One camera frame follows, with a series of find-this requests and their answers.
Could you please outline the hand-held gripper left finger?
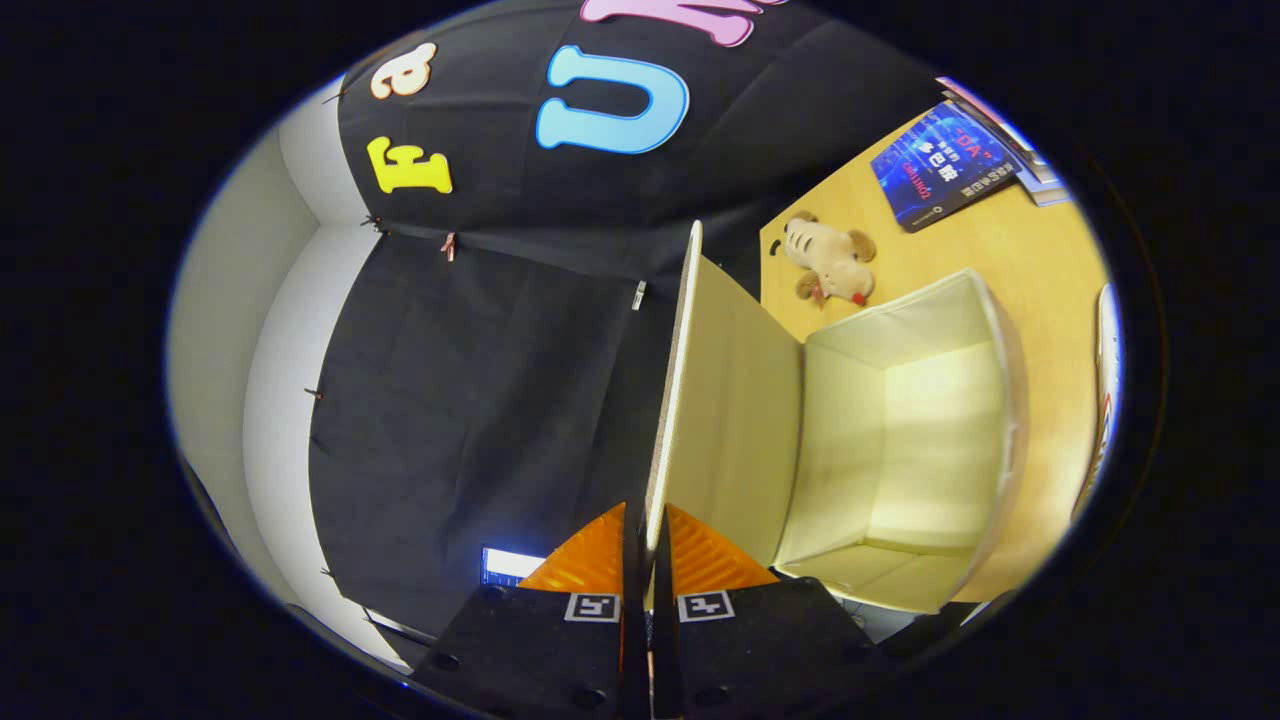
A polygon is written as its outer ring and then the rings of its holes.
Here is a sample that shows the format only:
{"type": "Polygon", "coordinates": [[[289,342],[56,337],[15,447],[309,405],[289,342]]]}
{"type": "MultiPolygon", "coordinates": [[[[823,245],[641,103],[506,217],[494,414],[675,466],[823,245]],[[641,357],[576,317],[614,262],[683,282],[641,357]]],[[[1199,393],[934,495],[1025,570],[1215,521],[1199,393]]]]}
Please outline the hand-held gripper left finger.
{"type": "Polygon", "coordinates": [[[481,719],[649,715],[640,529],[618,503],[516,585],[479,585],[412,673],[481,719]]]}

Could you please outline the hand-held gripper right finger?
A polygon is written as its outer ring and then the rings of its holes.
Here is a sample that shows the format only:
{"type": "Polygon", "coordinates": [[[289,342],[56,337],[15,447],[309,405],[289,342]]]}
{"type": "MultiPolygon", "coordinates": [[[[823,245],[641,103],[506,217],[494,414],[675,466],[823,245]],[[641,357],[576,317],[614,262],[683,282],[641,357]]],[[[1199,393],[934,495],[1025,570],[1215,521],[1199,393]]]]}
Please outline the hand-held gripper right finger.
{"type": "Polygon", "coordinates": [[[776,575],[672,503],[654,571],[657,719],[846,719],[891,675],[819,580],[776,575]]]}

